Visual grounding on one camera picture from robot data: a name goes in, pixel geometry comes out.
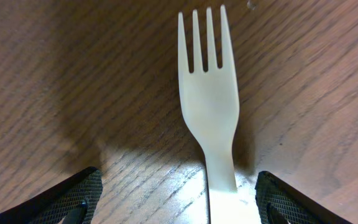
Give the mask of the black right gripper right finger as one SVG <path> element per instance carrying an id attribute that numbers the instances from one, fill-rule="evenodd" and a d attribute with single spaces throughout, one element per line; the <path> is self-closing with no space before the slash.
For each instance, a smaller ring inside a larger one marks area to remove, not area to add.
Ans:
<path id="1" fill-rule="evenodd" d="M 259 172 L 255 190 L 263 224 L 350 224 L 268 171 Z"/>

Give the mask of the white plastic fork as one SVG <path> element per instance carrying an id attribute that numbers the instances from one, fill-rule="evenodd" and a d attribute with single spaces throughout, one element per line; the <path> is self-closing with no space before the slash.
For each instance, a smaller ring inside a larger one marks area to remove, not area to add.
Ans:
<path id="1" fill-rule="evenodd" d="M 206 10 L 207 69 L 203 68 L 198 11 L 192 12 L 193 68 L 189 67 L 184 15 L 178 13 L 177 74 L 184 122 L 204 154 L 211 223 L 260 223 L 257 209 L 241 198 L 232 147 L 240 104 L 229 19 L 219 8 L 222 63 L 218 64 L 213 14 Z"/>

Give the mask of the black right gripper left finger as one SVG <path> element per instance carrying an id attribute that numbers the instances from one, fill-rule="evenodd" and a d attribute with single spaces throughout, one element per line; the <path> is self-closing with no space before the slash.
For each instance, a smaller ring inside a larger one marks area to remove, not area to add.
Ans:
<path id="1" fill-rule="evenodd" d="M 0 223 L 91 223 L 102 192 L 101 171 L 87 167 L 0 213 Z"/>

